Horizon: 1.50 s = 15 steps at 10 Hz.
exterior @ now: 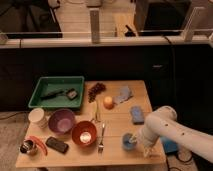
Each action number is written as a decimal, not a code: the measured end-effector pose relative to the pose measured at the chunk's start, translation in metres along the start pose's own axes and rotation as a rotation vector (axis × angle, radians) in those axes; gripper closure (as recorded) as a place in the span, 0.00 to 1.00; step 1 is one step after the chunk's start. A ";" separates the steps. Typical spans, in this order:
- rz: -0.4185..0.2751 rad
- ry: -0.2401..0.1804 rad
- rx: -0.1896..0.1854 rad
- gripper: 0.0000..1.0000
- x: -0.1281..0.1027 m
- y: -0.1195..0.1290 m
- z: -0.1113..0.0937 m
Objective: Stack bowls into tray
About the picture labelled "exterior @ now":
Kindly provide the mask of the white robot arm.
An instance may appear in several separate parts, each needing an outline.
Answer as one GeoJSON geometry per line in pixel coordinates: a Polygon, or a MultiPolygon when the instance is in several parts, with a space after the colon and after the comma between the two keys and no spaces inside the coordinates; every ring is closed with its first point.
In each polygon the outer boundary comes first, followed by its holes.
{"type": "Polygon", "coordinates": [[[213,135],[209,135],[177,122],[177,113],[170,106],[162,106],[145,117],[138,129],[137,140],[144,147],[153,147],[164,136],[213,163],[213,135]]]}

